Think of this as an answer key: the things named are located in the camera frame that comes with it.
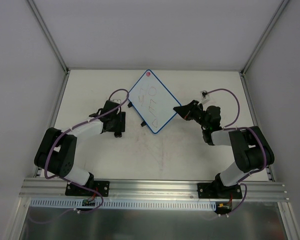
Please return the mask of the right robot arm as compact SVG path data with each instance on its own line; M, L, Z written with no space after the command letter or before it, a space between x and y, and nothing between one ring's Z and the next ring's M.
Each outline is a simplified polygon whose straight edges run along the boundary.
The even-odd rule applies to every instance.
M274 153L258 126L222 128L220 107L203 109L197 100L176 106L174 111L184 120L200 125L206 144L232 149L234 162L211 183L197 184L200 199L241 199L240 183L274 163Z

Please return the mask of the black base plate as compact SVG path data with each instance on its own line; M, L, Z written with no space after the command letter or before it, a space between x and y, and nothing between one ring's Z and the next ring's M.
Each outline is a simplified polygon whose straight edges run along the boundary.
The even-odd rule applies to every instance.
M108 197L110 182L103 180L91 180L86 185L84 185L84 187L97 191L103 197ZM83 189L82 187L76 186L73 183L68 184L65 189L65 195L71 197L91 197L93 194L94 192Z
M216 186L213 182L199 182L197 184L199 199L230 199L239 200L243 198L239 185Z

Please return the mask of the black whiteboard eraser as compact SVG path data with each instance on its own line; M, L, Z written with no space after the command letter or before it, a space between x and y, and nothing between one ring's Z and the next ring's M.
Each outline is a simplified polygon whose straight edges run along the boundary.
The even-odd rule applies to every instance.
M121 138L122 137L122 132L115 132L114 137L115 138Z

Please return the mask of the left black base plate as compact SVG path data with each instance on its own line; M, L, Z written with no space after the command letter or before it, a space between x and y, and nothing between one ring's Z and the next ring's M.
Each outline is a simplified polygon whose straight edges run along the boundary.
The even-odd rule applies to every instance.
M103 180L91 180L86 185L84 185L84 187L97 191L103 197L108 197L110 182ZM73 183L68 184L65 189L65 195L71 197L91 197L93 194L94 192L83 189L82 187L76 186Z

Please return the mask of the right aluminium frame post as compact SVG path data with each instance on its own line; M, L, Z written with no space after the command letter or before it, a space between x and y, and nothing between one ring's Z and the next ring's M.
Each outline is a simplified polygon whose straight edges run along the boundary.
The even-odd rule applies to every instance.
M290 0L281 0L278 7L274 11L273 15L271 16L270 20L268 21L265 29L263 30L261 36L259 37L256 45L254 46L251 54L249 55L247 61L245 62L243 68L240 71L240 74L244 77L248 72L250 66L254 62L255 58L257 57L258 53L260 52L261 48L265 44L267 38L269 37L270 33L272 32L273 28L277 24L278 20L280 19L281 15L287 8Z

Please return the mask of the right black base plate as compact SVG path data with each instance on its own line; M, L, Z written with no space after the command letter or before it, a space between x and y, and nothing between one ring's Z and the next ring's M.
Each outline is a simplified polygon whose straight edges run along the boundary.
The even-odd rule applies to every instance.
M199 182L197 184L199 199L230 199L239 200L243 198L239 185L216 186L213 182Z

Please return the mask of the aluminium mounting rail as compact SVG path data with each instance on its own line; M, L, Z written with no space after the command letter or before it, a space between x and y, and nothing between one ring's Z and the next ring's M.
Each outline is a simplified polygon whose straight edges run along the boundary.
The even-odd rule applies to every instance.
M290 202L281 182L245 181L249 202ZM72 186L61 179L29 177L24 179L20 197L64 197ZM199 199L198 182L191 180L110 179L108 199L188 201Z

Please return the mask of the aluminium frame post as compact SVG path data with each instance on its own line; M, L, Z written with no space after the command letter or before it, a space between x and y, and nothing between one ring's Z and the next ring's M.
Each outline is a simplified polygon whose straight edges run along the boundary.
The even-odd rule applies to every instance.
M38 23L45 39L47 40L50 48L52 49L59 65L61 66L61 68L63 70L63 72L65 74L67 74L68 71L69 71L69 68L68 68L64 58L62 57L62 54L61 54L59 48L57 47L56 42L55 42L51 32L49 31L49 28L48 28L48 26L47 26L47 24L46 24L46 22L45 22L45 20L42 16L40 10L39 10L36 2L34 0L26 0L26 3L29 6L35 20L37 21L37 23Z
M254 62L255 58L257 57L258 53L260 52L261 48L265 44L267 38L269 37L270 33L272 32L273 28L277 24L278 20L280 19L281 15L287 8L290 0L281 0L278 7L274 11L273 15L271 16L270 20L268 21L265 29L263 30L261 36L259 37L256 45L254 46L251 54L249 55L247 61L245 62L243 68L240 71L240 74L244 77L248 72L250 66Z

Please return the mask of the blue framed whiteboard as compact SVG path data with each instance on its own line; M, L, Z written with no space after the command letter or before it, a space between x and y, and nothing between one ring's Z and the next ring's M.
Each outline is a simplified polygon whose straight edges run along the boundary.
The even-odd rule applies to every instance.
M150 69L146 70L129 90L128 100L135 106L153 134L158 134L175 117L177 113L173 108L181 106L177 98Z

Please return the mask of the left aluminium frame post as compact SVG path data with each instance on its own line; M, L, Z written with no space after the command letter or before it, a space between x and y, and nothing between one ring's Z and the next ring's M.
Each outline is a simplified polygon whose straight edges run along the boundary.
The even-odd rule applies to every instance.
M59 65L61 66L61 68L63 70L63 72L65 74L67 74L68 71L69 71L69 68L68 68L64 58L62 57L62 54L61 54L59 48L57 47L56 42L55 42L51 32L49 31L49 28L48 28L48 26L47 26L47 24L46 24L46 22L45 22L45 20L42 16L40 10L39 10L36 2L34 0L26 0L26 3L29 6L35 20L37 21L37 23L38 23L45 39L47 40L50 48L52 49Z

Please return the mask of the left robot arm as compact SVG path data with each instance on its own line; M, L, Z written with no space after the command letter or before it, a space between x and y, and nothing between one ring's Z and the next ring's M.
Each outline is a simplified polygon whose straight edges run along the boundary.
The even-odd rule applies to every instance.
M43 169L45 174L51 173L53 177L65 179L77 186L83 195L89 195L97 186L92 173L75 166L77 146L106 132L114 133L116 138L120 138L125 131L125 120L126 113L122 111L122 105L107 100L87 120L67 130L50 127L43 136L34 164Z

